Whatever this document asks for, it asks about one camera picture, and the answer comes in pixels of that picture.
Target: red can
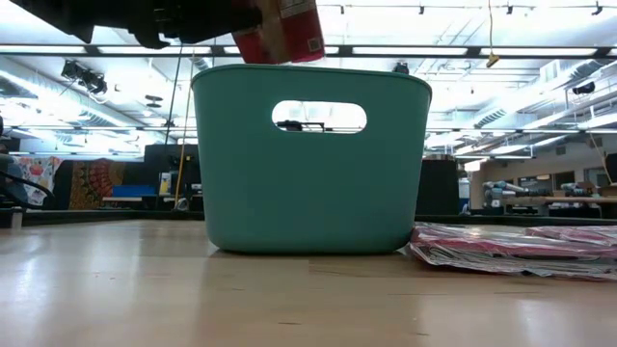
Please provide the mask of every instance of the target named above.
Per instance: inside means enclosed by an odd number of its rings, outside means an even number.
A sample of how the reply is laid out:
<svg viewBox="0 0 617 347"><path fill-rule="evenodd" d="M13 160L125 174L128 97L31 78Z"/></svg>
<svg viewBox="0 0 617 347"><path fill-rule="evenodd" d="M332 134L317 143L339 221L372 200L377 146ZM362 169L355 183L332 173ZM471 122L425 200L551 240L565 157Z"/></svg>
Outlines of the red can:
<svg viewBox="0 0 617 347"><path fill-rule="evenodd" d="M310 62L323 58L324 40L315 0L245 0L262 13L259 27L233 33L249 64Z"/></svg>

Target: wooden tabletop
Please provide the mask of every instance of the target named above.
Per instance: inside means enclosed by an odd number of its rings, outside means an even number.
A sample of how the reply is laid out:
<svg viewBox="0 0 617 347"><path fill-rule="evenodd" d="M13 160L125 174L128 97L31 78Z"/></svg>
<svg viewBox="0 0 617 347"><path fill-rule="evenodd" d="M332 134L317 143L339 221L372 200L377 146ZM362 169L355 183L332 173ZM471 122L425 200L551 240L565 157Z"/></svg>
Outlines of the wooden tabletop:
<svg viewBox="0 0 617 347"><path fill-rule="evenodd" d="M0 235L0 345L613 346L616 285L226 254L204 222L26 227Z"/></svg>

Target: ceiling beam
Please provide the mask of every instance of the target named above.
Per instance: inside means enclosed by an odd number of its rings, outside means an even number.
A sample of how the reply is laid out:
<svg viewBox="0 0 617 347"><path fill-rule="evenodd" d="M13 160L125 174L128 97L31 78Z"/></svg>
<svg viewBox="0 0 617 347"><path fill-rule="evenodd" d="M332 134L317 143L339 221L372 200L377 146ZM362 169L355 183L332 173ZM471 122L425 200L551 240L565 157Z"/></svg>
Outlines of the ceiling beam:
<svg viewBox="0 0 617 347"><path fill-rule="evenodd" d="M42 57L94 58L177 58L217 57L240 58L233 45L168 46L160 50L138 45L103 44L0 44L0 55ZM326 56L331 58L444 58L488 59L491 51L500 59L617 59L617 46L494 46L488 45L327 45Z"/></svg>

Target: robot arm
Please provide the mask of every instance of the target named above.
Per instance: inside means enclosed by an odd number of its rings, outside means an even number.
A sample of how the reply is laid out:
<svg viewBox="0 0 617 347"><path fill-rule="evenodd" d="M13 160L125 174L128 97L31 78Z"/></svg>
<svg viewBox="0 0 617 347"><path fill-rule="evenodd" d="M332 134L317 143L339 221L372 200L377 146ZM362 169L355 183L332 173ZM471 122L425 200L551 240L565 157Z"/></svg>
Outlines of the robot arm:
<svg viewBox="0 0 617 347"><path fill-rule="evenodd" d="M90 43L95 25L127 29L144 47L169 39L197 43L261 23L248 0L11 0L63 32Z"/></svg>

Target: stack of magazines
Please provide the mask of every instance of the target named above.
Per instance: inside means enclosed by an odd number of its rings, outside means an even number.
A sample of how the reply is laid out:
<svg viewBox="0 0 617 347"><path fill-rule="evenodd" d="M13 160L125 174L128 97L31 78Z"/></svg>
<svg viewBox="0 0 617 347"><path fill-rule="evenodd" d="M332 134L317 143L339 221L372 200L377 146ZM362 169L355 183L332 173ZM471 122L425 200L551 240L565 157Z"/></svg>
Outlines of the stack of magazines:
<svg viewBox="0 0 617 347"><path fill-rule="evenodd" d="M617 280L617 226L502 230L418 224L411 249L432 265L503 274Z"/></svg>

